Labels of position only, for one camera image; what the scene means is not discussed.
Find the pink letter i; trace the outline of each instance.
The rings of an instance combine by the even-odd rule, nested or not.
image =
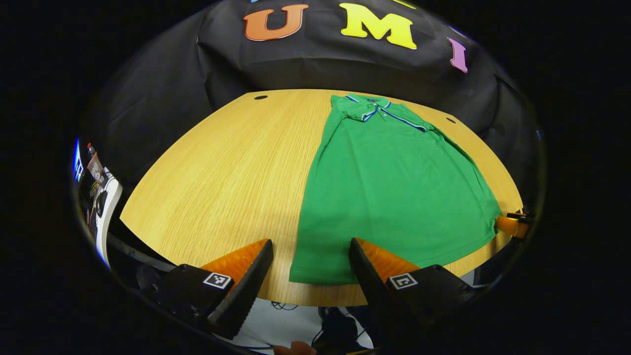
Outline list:
[[[447,37],[449,42],[451,42],[451,47],[454,49],[454,58],[451,59],[451,65],[466,73],[469,71],[467,69],[467,64],[464,62],[464,52],[467,50],[462,44],[458,43],[456,40]]]

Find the orange letter u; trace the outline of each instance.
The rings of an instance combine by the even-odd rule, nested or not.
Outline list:
[[[309,5],[296,4],[282,7],[281,10],[287,13],[287,22],[283,28],[268,30],[268,15],[274,10],[262,10],[251,13],[244,17],[245,36],[251,40],[271,40],[287,37],[300,30],[302,26],[302,10]]]

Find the black fabric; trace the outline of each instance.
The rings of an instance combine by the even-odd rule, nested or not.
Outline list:
[[[510,172],[522,200],[536,204],[534,112],[504,70],[473,40],[438,16],[394,1],[364,1],[377,17],[410,19],[416,50],[344,36],[340,1],[302,1],[300,30],[282,39],[245,37],[243,17],[274,9],[270,29],[285,25],[290,0],[221,1],[152,40],[128,61],[88,113],[87,135],[131,191],[151,165],[196,123],[243,93],[322,88],[395,97],[456,116]],[[450,64],[448,37],[466,48],[468,72]]]

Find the table surface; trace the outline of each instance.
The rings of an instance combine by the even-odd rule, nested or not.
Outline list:
[[[306,306],[367,304],[359,285],[289,282],[305,183],[331,111],[331,95],[348,93],[298,89],[239,97],[189,130],[153,164],[124,206],[121,220],[177,265],[200,267],[270,238],[274,262],[258,297]],[[388,99],[404,102],[469,153],[503,214],[522,208],[504,165],[463,123],[429,107]],[[445,268],[462,276],[509,239],[501,232]]]

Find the white floor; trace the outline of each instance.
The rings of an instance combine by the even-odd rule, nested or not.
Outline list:
[[[461,277],[469,285],[473,285],[473,271]],[[322,320],[317,313],[317,307],[297,306],[286,304],[289,310],[278,310],[270,301],[257,298],[252,305],[249,315],[239,334],[234,340],[224,339],[227,342],[239,346],[267,347],[269,344],[290,347],[292,341],[303,341],[311,344],[314,336],[320,331]],[[339,308],[342,314],[348,311],[344,307]],[[358,332],[362,326],[355,320]],[[358,343],[363,347],[373,348],[368,334],[363,333]],[[272,350],[256,350],[261,354],[273,354]]]

